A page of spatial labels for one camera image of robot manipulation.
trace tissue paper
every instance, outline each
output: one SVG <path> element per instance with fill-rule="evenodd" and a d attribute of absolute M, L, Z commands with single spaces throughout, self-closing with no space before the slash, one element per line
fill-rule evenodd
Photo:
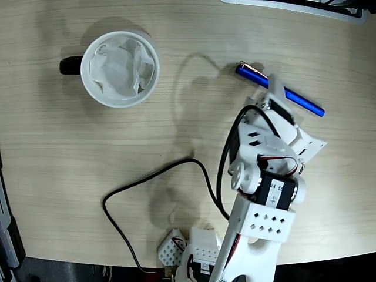
<path fill-rule="evenodd" d="M 90 61 L 92 80 L 112 99 L 129 99 L 145 89 L 154 72 L 154 60 L 133 38 L 117 36 L 104 41 Z"/>

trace white device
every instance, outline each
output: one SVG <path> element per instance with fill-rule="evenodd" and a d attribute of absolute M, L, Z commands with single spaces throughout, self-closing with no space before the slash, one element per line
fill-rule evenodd
<path fill-rule="evenodd" d="M 342 21 L 353 22 L 357 24 L 363 24 L 367 19 L 367 11 L 361 9 L 348 9 L 349 15 L 341 14 L 335 11 L 329 11 L 325 9 L 312 8 L 304 5 L 296 5 L 285 3 L 283 1 L 271 1 L 271 0 L 221 0 L 225 3 L 230 4 L 241 4 L 241 5 L 251 5 L 251 6 L 263 6 L 269 8 L 277 8 L 283 10 L 290 10 L 296 12 L 303 12 L 313 15 L 326 16 L 329 18 L 340 19 Z M 327 0 L 311 0 L 313 2 L 325 3 Z M 347 1 L 345 0 L 334 0 L 331 5 L 344 5 Z"/>
<path fill-rule="evenodd" d="M 165 266 L 179 266 L 176 281 L 272 282 L 277 256 L 295 220 L 290 203 L 301 204 L 305 165 L 327 144 L 302 130 L 287 106 L 283 84 L 269 77 L 268 92 L 247 98 L 271 120 L 275 136 L 260 114 L 248 111 L 230 149 L 231 188 L 237 192 L 223 242 L 214 230 L 192 227 L 190 241 L 173 230 L 159 248 Z"/>

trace black floor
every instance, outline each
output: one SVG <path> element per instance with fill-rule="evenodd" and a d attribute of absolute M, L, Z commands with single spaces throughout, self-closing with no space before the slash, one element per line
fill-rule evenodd
<path fill-rule="evenodd" d="M 338 260 L 277 266 L 274 282 L 375 281 L 375 262 L 376 253 L 373 253 Z M 103 266 L 26 258 L 16 275 L 19 282 L 107 282 L 109 267 L 105 273 L 103 278 Z M 137 268 L 112 267 L 111 281 L 160 282 L 162 277 L 142 274 Z"/>

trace square holes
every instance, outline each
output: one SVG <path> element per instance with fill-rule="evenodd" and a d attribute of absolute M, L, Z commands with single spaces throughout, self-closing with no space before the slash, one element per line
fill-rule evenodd
<path fill-rule="evenodd" d="M 258 136 L 259 134 L 257 132 L 251 132 L 248 134 L 249 137 L 256 137 Z"/>
<path fill-rule="evenodd" d="M 251 146 L 257 146 L 259 144 L 261 144 L 261 143 L 259 141 L 257 141 L 257 140 L 249 143 L 249 145 L 251 145 Z"/>

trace white mug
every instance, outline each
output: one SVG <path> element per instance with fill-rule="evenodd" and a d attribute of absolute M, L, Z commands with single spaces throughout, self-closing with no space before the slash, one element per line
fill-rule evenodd
<path fill-rule="evenodd" d="M 97 49 L 104 43 L 104 41 L 119 35 L 126 35 L 127 37 L 134 38 L 141 42 L 145 46 L 146 50 L 149 51 L 155 63 L 152 79 L 146 89 L 138 93 L 137 96 L 124 100 L 112 99 L 104 95 L 100 85 L 93 81 L 89 75 L 90 61 Z M 60 73 L 63 75 L 81 75 L 82 83 L 86 91 L 88 91 L 91 97 L 93 97 L 99 103 L 112 108 L 126 108 L 141 103 L 154 91 L 160 74 L 159 53 L 153 38 L 142 31 L 114 31 L 106 33 L 95 39 L 86 49 L 83 56 L 74 56 L 62 59 L 60 61 L 59 69 Z"/>

